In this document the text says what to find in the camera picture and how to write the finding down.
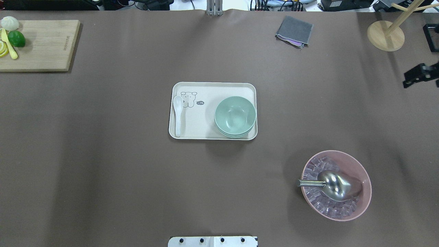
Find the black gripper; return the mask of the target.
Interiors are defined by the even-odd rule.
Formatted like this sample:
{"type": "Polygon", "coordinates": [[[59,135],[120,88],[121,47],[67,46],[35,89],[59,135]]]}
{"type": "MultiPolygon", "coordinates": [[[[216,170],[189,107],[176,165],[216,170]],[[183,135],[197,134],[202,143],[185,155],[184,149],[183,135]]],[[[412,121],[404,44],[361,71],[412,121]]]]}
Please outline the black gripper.
{"type": "Polygon", "coordinates": [[[403,87],[407,89],[411,85],[418,82],[427,82],[436,80],[436,86],[439,87],[439,62],[427,66],[425,63],[420,63],[404,73],[405,80],[403,87]]]}

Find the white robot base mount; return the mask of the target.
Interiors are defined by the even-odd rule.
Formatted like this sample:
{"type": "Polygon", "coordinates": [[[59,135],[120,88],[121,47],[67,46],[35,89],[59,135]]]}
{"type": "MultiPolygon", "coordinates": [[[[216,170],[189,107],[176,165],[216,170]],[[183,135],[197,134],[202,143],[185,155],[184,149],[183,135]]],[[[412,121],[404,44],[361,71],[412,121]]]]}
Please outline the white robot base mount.
{"type": "Polygon", "coordinates": [[[256,236],[176,236],[168,247],[258,247],[256,236]]]}

